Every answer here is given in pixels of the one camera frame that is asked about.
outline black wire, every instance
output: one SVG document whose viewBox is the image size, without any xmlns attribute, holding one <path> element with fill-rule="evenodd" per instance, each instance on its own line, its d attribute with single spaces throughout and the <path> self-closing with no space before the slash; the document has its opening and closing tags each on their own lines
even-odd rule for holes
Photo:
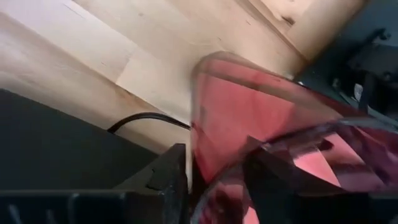
<svg viewBox="0 0 398 224">
<path fill-rule="evenodd" d="M 181 121 L 174 119 L 170 116 L 167 116 L 165 114 L 153 113 L 153 112 L 143 112 L 143 113 L 138 113 L 138 114 L 128 116 L 127 118 L 124 118 L 124 119 L 118 121 L 116 124 L 112 125 L 107 131 L 109 133 L 114 134 L 121 126 L 125 125 L 126 123 L 128 123 L 130 121 L 135 121 L 138 119 L 158 119 L 161 121 L 168 122 L 170 124 L 180 126 L 181 128 L 185 128 L 187 130 L 191 129 L 191 127 L 189 125 L 184 124 Z"/>
</svg>

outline black plastic part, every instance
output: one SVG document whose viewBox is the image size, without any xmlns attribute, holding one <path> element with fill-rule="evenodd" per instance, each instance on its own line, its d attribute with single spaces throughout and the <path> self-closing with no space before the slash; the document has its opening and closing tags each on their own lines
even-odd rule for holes
<svg viewBox="0 0 398 224">
<path fill-rule="evenodd" d="M 185 145 L 174 145 L 146 170 L 153 172 L 149 182 L 138 173 L 111 190 L 1 192 L 1 223 L 188 223 Z M 156 190 L 148 187 L 153 182 Z"/>
<path fill-rule="evenodd" d="M 295 77 L 295 81 L 346 103 L 331 86 L 333 79 L 337 75 L 353 78 L 351 69 L 346 66 L 347 61 L 361 48 L 371 43 L 383 30 L 392 33 L 398 31 L 397 10 L 398 2 L 395 0 L 370 0 L 322 55 Z M 391 58 L 389 62 L 395 62 L 395 58 Z"/>
<path fill-rule="evenodd" d="M 111 189 L 157 154 L 0 89 L 0 190 Z"/>
<path fill-rule="evenodd" d="M 280 171 L 270 169 L 270 164 Z M 281 179 L 281 175 L 285 177 L 291 172 L 303 183 L 311 183 L 313 188 L 310 191 L 316 193 L 330 189 L 330 186 L 327 186 L 329 183 L 275 158 L 261 148 L 247 156 L 243 162 L 243 172 L 260 223 L 395 223 L 398 221 L 396 194 L 369 195 L 334 191 L 334 194 L 330 195 L 303 195 L 300 188 L 292 187 L 297 183 L 289 183 L 289 180 Z"/>
</svg>

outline red glass object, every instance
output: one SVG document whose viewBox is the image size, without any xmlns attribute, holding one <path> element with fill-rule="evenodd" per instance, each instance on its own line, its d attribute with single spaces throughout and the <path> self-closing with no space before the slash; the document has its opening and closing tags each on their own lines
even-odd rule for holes
<svg viewBox="0 0 398 224">
<path fill-rule="evenodd" d="M 342 118 L 364 118 L 365 114 L 233 54 L 204 58 L 194 70 L 194 79 L 192 146 L 205 185 L 259 147 L 247 147 L 248 136 L 267 142 L 294 132 L 293 137 L 261 147 L 342 190 L 393 189 L 398 182 L 396 134 L 344 124 L 323 135 L 316 128 L 309 136 L 298 132 Z M 239 171 L 220 179 L 207 192 L 200 223 L 258 223 L 245 188 Z M 225 215 L 216 211 L 223 213 L 225 206 L 240 207 L 243 215 L 230 214 L 231 220 L 220 220 Z"/>
</svg>

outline light wood grain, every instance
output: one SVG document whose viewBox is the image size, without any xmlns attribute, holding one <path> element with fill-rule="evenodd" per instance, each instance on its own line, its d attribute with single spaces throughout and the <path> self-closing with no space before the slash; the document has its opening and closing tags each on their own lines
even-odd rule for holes
<svg viewBox="0 0 398 224">
<path fill-rule="evenodd" d="M 294 24 L 300 20 L 311 4 L 323 0 L 260 0 L 279 21 Z"/>
<path fill-rule="evenodd" d="M 365 0 L 318 0 L 286 32 L 306 59 L 313 60 L 366 4 Z"/>
<path fill-rule="evenodd" d="M 69 0 L 2 0 L 0 12 L 115 82 L 137 47 Z"/>
<path fill-rule="evenodd" d="M 159 112 L 2 13 L 0 29 L 0 88 L 104 129 L 134 113 Z M 189 141 L 188 131 L 150 120 L 127 124 L 118 134 L 156 153 Z"/>
<path fill-rule="evenodd" d="M 292 26 L 274 13 L 261 0 L 237 0 L 237 2 L 255 19 L 266 24 L 276 32 L 284 34 Z"/>
<path fill-rule="evenodd" d="M 191 70 L 210 53 L 235 52 L 286 77 L 305 64 L 235 1 L 76 2 L 141 48 L 116 83 L 185 123 L 190 120 Z"/>
</svg>

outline dark gray surface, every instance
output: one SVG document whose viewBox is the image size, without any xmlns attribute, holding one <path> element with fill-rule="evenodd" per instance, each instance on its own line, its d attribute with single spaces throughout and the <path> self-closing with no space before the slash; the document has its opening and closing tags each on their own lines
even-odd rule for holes
<svg viewBox="0 0 398 224">
<path fill-rule="evenodd" d="M 325 52 L 304 70 L 295 81 L 302 82 L 315 91 L 344 102 L 331 87 L 332 76 L 336 73 L 349 75 L 341 66 L 378 29 L 387 29 L 392 33 L 398 31 L 397 0 L 370 1 L 341 31 Z"/>
<path fill-rule="evenodd" d="M 110 189 L 157 157 L 5 90 L 0 105 L 0 190 Z"/>
</svg>

